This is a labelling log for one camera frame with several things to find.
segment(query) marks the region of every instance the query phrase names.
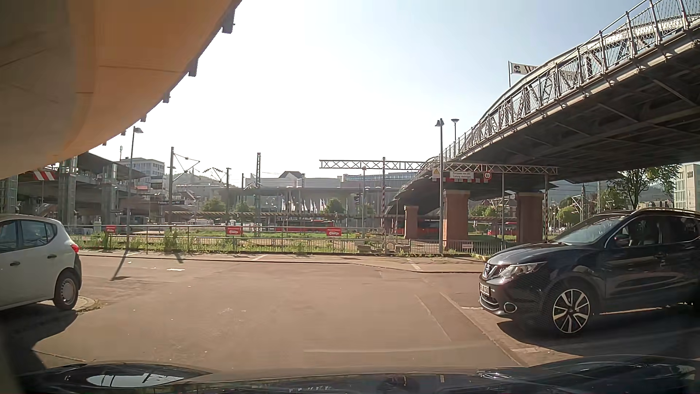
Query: car door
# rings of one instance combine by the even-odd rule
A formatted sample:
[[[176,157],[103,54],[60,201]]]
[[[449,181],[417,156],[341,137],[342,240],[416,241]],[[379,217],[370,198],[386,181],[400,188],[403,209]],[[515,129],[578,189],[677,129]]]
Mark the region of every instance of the car door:
[[[689,301],[700,276],[700,221],[691,216],[666,216],[668,242],[661,272],[672,302]]]
[[[51,299],[56,278],[64,268],[56,247],[50,242],[55,235],[51,223],[39,220],[19,220],[22,241],[22,268],[27,275],[26,286],[35,299]]]
[[[19,228],[16,220],[0,222],[0,308],[22,301]]]
[[[615,237],[629,236],[629,243],[616,245]],[[662,221],[659,216],[643,215],[623,226],[601,254],[605,280],[606,311],[648,308],[667,302],[662,263]]]

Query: fence railing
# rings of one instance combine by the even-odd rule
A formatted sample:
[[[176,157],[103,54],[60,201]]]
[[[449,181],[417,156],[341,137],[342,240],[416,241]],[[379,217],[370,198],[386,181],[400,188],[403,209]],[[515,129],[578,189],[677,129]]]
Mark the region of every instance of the fence railing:
[[[71,238],[83,249],[128,249],[145,252],[287,252],[287,253],[372,253],[392,255],[437,255],[438,240],[405,240],[385,234],[382,229],[343,229],[349,237],[320,234],[261,232],[227,236],[219,226],[133,226],[130,234],[107,232],[107,226],[67,226]],[[444,253],[490,255],[515,243],[493,240],[449,240]]]

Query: asphalt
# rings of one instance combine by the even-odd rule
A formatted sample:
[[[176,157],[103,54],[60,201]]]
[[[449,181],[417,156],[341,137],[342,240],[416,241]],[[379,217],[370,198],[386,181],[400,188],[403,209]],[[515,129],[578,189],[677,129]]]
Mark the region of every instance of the asphalt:
[[[18,372],[95,360],[217,370],[516,365],[423,273],[128,257],[111,280],[120,259],[82,261],[82,294],[101,307],[14,333]],[[442,275],[475,277],[431,276]]]
[[[369,372],[612,354],[700,359],[700,319],[687,306],[605,315],[578,337],[544,337],[481,309],[478,273],[386,268],[368,257],[359,264],[265,258],[85,255],[81,294],[94,306],[0,312],[6,350],[17,372],[107,360]]]

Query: metal fence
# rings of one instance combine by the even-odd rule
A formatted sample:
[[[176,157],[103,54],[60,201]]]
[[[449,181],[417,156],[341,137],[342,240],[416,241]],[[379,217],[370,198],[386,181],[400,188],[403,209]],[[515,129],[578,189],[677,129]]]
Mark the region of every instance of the metal fence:
[[[459,158],[484,140],[590,81],[700,23],[700,0],[645,0],[590,40],[536,68],[509,89],[464,135],[444,150]]]
[[[287,252],[287,253],[365,253],[398,256],[437,255],[438,240],[405,240],[383,233],[382,229],[343,229],[343,237],[325,233],[261,231],[261,236],[225,235],[224,226],[125,226],[107,232],[107,226],[66,226],[71,238],[84,249],[128,249],[145,252]],[[448,255],[490,255],[515,243],[493,240],[450,240],[444,243]]]

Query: flag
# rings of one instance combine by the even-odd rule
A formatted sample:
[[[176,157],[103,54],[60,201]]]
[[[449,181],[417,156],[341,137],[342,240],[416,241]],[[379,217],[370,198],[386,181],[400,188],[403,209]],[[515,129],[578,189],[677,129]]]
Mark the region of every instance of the flag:
[[[528,66],[527,64],[510,63],[510,73],[511,74],[525,75],[525,74],[531,73],[532,70],[534,70],[536,68],[537,68],[537,66]]]

